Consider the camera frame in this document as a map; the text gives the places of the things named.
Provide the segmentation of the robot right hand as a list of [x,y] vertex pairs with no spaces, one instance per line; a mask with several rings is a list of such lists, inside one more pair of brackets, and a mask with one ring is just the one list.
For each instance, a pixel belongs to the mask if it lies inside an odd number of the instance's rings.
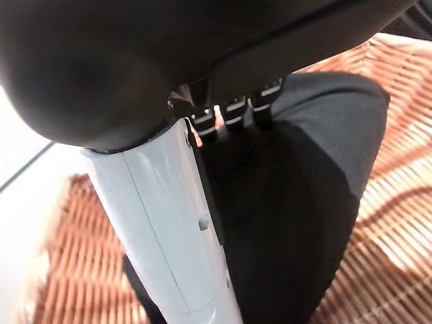
[[388,93],[304,73],[411,1],[2,1],[1,85],[83,149],[153,323],[306,323],[385,132]]

